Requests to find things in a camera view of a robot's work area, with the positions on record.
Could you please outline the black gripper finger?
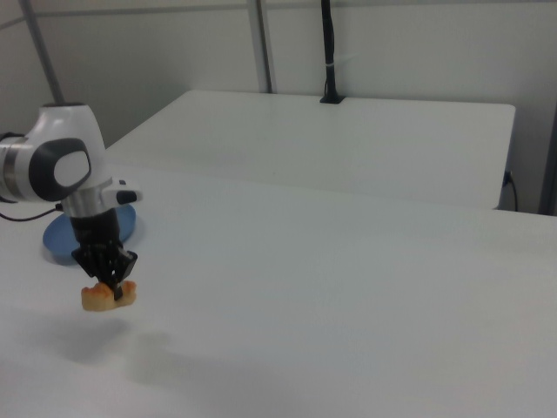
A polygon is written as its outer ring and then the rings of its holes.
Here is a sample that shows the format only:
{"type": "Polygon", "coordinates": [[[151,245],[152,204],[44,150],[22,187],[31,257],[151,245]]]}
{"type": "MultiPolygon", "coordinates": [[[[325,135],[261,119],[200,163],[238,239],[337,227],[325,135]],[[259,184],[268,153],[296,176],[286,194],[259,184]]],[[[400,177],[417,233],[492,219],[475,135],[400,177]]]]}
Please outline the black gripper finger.
{"type": "Polygon", "coordinates": [[[80,246],[71,256],[90,277],[102,282],[111,278],[110,263],[102,246],[80,246]]]}
{"type": "Polygon", "coordinates": [[[115,301],[118,301],[123,297],[124,280],[131,274],[137,259],[138,255],[136,253],[127,251],[124,248],[118,248],[114,257],[111,259],[108,285],[113,292],[115,301]]]}

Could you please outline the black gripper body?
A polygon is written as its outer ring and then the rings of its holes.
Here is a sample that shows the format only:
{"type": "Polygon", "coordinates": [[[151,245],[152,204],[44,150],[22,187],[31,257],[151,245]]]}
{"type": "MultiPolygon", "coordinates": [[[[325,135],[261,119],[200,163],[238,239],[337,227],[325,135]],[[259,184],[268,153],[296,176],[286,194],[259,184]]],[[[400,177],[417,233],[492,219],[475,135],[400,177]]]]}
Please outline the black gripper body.
{"type": "Polygon", "coordinates": [[[120,239],[120,226],[117,220],[117,211],[110,209],[98,215],[86,218],[70,218],[70,224],[78,243],[78,247],[72,250],[76,252],[79,249],[88,246],[115,246],[123,248],[120,239]]]}

